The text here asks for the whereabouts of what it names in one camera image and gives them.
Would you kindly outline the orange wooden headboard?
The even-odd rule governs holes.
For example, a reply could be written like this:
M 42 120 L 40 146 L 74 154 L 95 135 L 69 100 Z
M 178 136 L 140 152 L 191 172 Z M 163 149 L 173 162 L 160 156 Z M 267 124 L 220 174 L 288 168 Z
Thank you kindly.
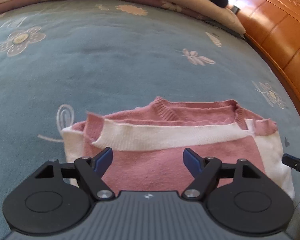
M 229 0 L 300 114 L 300 0 Z

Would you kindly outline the pink and white knit sweater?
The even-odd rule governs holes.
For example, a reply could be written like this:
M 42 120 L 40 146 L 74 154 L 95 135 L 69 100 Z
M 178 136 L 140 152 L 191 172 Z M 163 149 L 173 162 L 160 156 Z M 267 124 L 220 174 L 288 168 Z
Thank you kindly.
M 193 180 L 183 163 L 191 148 L 224 163 L 247 159 L 290 197 L 294 187 L 283 165 L 275 122 L 234 100 L 170 102 L 157 97 L 145 107 L 87 119 L 61 130 L 68 162 L 109 147 L 113 163 L 103 181 L 114 191 L 179 191 Z

